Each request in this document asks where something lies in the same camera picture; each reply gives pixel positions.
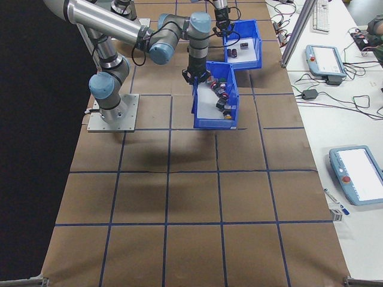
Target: metal frame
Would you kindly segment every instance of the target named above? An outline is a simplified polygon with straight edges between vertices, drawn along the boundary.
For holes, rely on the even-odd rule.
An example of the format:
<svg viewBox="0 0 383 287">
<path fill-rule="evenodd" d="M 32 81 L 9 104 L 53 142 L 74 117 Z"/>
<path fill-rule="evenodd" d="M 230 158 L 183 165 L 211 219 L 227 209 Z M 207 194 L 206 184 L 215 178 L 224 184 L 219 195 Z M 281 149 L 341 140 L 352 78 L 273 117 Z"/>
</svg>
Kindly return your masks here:
<svg viewBox="0 0 383 287">
<path fill-rule="evenodd" d="M 345 287 L 383 287 L 383 281 L 370 281 L 370 280 L 359 280 L 351 277 L 345 278 Z"/>
<path fill-rule="evenodd" d="M 0 287 L 48 287 L 47 278 L 31 278 L 0 282 Z"/>
<path fill-rule="evenodd" d="M 317 4 L 317 0 L 305 1 L 305 4 L 302 7 L 302 10 L 299 14 L 297 23 L 294 26 L 294 29 L 291 33 L 291 37 L 288 40 L 286 45 L 286 49 L 283 52 L 281 66 L 282 68 L 286 68 L 288 61 L 290 61 L 291 56 L 294 53 L 295 47 L 299 41 L 300 36 L 302 35 L 303 30 L 306 27 L 307 21 L 309 20 L 314 7 Z"/>
</svg>

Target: metal mounting plate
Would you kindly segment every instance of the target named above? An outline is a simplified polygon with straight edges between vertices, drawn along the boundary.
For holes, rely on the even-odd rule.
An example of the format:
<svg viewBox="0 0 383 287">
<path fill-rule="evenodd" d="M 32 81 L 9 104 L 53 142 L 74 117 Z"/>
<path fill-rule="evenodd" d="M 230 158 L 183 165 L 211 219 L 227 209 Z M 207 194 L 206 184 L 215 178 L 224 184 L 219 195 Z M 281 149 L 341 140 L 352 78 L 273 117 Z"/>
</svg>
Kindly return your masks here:
<svg viewBox="0 0 383 287">
<path fill-rule="evenodd" d="M 107 123 L 101 117 L 99 112 L 90 114 L 88 132 L 90 133 L 115 133 L 115 132 L 134 132 L 136 126 L 137 109 L 139 94 L 124 94 L 121 100 L 127 105 L 127 114 L 125 117 L 116 120 L 114 123 Z M 95 101 L 93 109 L 98 109 L 99 106 Z"/>
</svg>

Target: grid square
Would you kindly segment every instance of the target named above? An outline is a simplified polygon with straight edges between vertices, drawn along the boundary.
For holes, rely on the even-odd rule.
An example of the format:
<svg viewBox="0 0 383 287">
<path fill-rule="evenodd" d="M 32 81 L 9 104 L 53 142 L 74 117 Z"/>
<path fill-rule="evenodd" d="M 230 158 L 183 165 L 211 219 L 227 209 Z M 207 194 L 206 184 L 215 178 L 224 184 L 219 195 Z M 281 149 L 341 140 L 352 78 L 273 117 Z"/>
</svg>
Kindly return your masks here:
<svg viewBox="0 0 383 287">
<path fill-rule="evenodd" d="M 259 130 L 256 104 L 253 96 L 241 96 L 239 98 L 238 128 Z"/>
<path fill-rule="evenodd" d="M 270 20 L 257 21 L 257 26 L 262 40 L 276 40 L 275 30 Z"/>
<path fill-rule="evenodd" d="M 171 94 L 173 66 L 136 67 L 132 93 L 138 94 Z"/>
<path fill-rule="evenodd" d="M 280 221 L 331 220 L 317 172 L 272 172 L 270 176 Z"/>
<path fill-rule="evenodd" d="M 221 173 L 224 222 L 274 221 L 266 172 Z"/>
<path fill-rule="evenodd" d="M 316 170 L 304 129 L 263 130 L 270 169 Z"/>
<path fill-rule="evenodd" d="M 222 38 L 219 38 L 219 37 L 212 37 L 209 39 L 209 41 L 210 41 L 209 45 L 213 46 L 213 47 L 220 47 L 223 45 Z M 211 48 L 211 49 L 209 49 L 207 59 L 209 61 L 225 62 L 224 49 L 223 48 Z"/>
<path fill-rule="evenodd" d="M 292 286 L 343 286 L 349 271 L 332 223 L 280 227 Z"/>
<path fill-rule="evenodd" d="M 251 88 L 250 74 L 248 70 L 235 71 L 235 80 L 239 94 L 253 95 L 253 88 Z"/>
<path fill-rule="evenodd" d="M 270 20 L 268 7 L 265 3 L 237 3 L 242 19 Z"/>
<path fill-rule="evenodd" d="M 262 69 L 250 70 L 255 94 L 293 93 L 286 69 L 281 67 L 281 50 L 276 41 L 262 42 Z"/>
<path fill-rule="evenodd" d="M 177 15 L 189 17 L 194 12 L 206 12 L 205 3 L 178 3 L 177 4 Z"/>
<path fill-rule="evenodd" d="M 56 223 L 104 223 L 110 210 L 116 174 L 70 174 Z"/>
<path fill-rule="evenodd" d="M 217 132 L 220 170 L 265 169 L 265 157 L 259 130 Z"/>
<path fill-rule="evenodd" d="M 192 129 L 194 116 L 191 112 L 193 98 L 191 96 L 174 96 L 172 111 L 173 129 Z"/>
<path fill-rule="evenodd" d="M 171 172 L 217 170 L 214 132 L 175 130 L 171 140 Z"/>
<path fill-rule="evenodd" d="M 288 286 L 276 225 L 225 225 L 224 236 L 229 286 Z"/>
<path fill-rule="evenodd" d="M 42 276 L 50 286 L 98 286 L 108 227 L 55 227 Z"/>
<path fill-rule="evenodd" d="M 224 286 L 219 226 L 169 226 L 166 287 Z"/>
<path fill-rule="evenodd" d="M 303 127 L 294 95 L 256 96 L 256 102 L 262 127 Z"/>
<path fill-rule="evenodd" d="M 220 222 L 217 174 L 171 174 L 168 221 Z"/>
<path fill-rule="evenodd" d="M 162 226 L 112 227 L 102 286 L 161 286 L 163 232 Z"/>
<path fill-rule="evenodd" d="M 169 131 L 137 130 L 126 135 L 121 170 L 166 172 Z"/>
<path fill-rule="evenodd" d="M 117 170 L 123 138 L 123 133 L 89 133 L 81 126 L 71 171 Z"/>
<path fill-rule="evenodd" d="M 139 97 L 136 129 L 168 129 L 170 96 Z"/>
<path fill-rule="evenodd" d="M 165 221 L 166 174 L 122 173 L 118 180 L 114 223 Z"/>
<path fill-rule="evenodd" d="M 139 4 L 135 5 L 139 18 L 158 20 L 162 13 L 175 14 L 175 4 Z"/>
<path fill-rule="evenodd" d="M 187 94 L 192 95 L 193 87 L 189 85 L 184 77 L 182 76 L 182 71 L 187 68 L 187 65 L 174 65 L 172 67 L 172 94 Z"/>
</svg>

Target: white desk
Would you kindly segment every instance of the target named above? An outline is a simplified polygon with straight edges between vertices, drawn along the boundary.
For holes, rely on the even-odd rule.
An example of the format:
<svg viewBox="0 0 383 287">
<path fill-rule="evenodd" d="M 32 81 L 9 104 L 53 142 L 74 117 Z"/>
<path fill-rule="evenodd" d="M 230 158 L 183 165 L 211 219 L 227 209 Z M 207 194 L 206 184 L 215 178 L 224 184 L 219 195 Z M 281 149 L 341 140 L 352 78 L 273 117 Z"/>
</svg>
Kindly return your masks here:
<svg viewBox="0 0 383 287">
<path fill-rule="evenodd" d="M 271 5 L 277 4 L 272 0 L 266 0 Z M 296 4 L 302 5 L 304 0 L 296 0 Z M 270 15 L 276 12 L 269 8 Z M 285 28 L 288 32 L 293 31 L 298 14 L 290 17 L 290 24 Z M 305 72 L 309 71 L 304 50 L 308 44 L 331 45 L 338 48 L 344 61 L 343 49 L 353 42 L 348 35 L 350 28 L 356 27 L 347 9 L 341 0 L 330 2 L 330 33 L 323 35 L 310 31 L 309 21 L 297 43 L 296 49 L 287 65 L 291 84 L 304 90 L 312 83 L 295 85 Z M 347 62 L 363 62 L 376 60 L 372 53 L 362 57 L 357 46 L 351 45 L 346 50 Z M 354 81 L 344 81 L 339 87 L 320 84 L 315 87 L 317 91 L 325 91 L 335 98 L 351 100 L 351 97 L 368 94 L 371 99 L 371 108 L 368 112 L 375 112 L 383 106 L 383 69 L 380 65 L 367 68 L 363 77 L 356 77 Z M 341 106 L 325 95 L 319 95 L 314 101 L 328 105 Z M 383 168 L 383 121 L 374 121 L 365 115 L 356 112 L 322 108 L 314 105 L 299 104 L 299 111 L 308 135 L 311 149 L 317 164 L 318 173 L 323 187 L 328 188 L 350 211 L 350 215 L 343 216 L 341 222 L 335 222 L 339 242 L 350 271 L 350 275 L 357 279 L 382 280 L 383 279 L 383 204 L 370 206 L 352 206 L 345 198 L 342 188 L 335 178 L 329 163 L 329 150 L 334 147 L 347 145 L 367 145 L 378 164 Z M 336 205 L 327 198 L 329 207 Z"/>
</svg>

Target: robotic arm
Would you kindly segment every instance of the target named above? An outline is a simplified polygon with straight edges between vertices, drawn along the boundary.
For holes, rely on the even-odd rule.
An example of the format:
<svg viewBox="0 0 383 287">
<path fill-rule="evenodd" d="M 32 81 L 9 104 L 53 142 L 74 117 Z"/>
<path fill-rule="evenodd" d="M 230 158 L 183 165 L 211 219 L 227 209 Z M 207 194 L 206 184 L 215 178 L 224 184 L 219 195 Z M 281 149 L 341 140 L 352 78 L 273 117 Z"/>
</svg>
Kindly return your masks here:
<svg viewBox="0 0 383 287">
<path fill-rule="evenodd" d="M 209 77 L 206 57 L 211 19 L 207 13 L 197 12 L 191 17 L 162 14 L 159 29 L 154 31 L 138 22 L 131 0 L 113 0 L 111 11 L 95 5 L 94 0 L 44 2 L 61 19 L 84 26 L 102 68 L 102 72 L 91 77 L 89 87 L 107 123 L 124 117 L 127 111 L 118 91 L 129 75 L 129 64 L 114 48 L 111 36 L 148 53 L 159 65 L 170 61 L 180 38 L 188 39 L 189 65 L 183 71 L 185 80 L 194 84 Z"/>
</svg>

